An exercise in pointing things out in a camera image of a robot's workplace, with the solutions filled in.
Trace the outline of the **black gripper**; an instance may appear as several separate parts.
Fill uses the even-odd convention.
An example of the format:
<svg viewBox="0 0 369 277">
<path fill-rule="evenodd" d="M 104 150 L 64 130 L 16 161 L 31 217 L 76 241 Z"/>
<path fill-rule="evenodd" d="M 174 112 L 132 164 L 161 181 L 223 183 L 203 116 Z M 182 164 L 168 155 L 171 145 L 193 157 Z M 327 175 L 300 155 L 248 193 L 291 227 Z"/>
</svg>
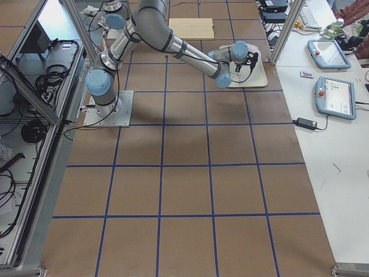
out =
<svg viewBox="0 0 369 277">
<path fill-rule="evenodd" d="M 258 57 L 258 52 L 252 53 L 249 51 L 244 62 L 235 64 L 235 72 L 239 73 L 243 65 L 247 65 L 250 67 L 250 69 L 254 69 L 258 62 Z"/>
</svg>

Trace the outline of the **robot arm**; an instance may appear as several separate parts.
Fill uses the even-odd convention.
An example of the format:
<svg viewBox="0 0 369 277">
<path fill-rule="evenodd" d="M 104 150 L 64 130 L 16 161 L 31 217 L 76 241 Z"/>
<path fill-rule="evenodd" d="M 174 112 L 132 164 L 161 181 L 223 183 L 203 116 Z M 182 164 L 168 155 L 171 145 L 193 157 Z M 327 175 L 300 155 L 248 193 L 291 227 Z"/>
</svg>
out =
<svg viewBox="0 0 369 277">
<path fill-rule="evenodd" d="M 122 29 L 130 18 L 129 1 L 103 1 L 103 10 L 106 13 L 106 23 L 111 29 Z"/>
<path fill-rule="evenodd" d="M 106 24 L 111 29 L 122 30 L 113 44 L 97 55 L 94 68 L 85 79 L 96 111 L 102 118 L 118 112 L 121 101 L 114 90 L 115 77 L 125 57 L 140 42 L 189 64 L 214 79 L 219 88 L 226 88 L 232 83 L 231 63 L 239 71 L 244 65 L 254 69 L 258 62 L 258 53 L 249 51 L 244 41 L 208 54 L 188 44 L 167 25 L 165 1 L 139 1 L 134 11 L 130 10 L 128 1 L 103 1 L 102 7 L 106 13 Z"/>
</svg>

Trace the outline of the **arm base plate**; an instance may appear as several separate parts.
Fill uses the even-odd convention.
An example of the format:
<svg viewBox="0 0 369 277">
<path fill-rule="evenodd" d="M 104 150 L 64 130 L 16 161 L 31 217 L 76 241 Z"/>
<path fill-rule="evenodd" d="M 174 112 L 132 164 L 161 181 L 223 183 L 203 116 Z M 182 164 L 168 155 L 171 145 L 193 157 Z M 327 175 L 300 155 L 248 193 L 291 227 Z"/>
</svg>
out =
<svg viewBox="0 0 369 277">
<path fill-rule="evenodd" d="M 115 39 L 117 39 L 121 35 L 121 32 L 122 31 L 120 31 L 120 30 L 110 29 L 107 32 L 107 40 L 115 40 Z"/>
<path fill-rule="evenodd" d="M 119 100 L 108 106 L 95 105 L 93 97 L 90 97 L 85 114 L 84 126 L 92 127 L 124 127 L 130 126 L 131 112 L 133 106 L 134 91 L 120 90 Z"/>
</svg>

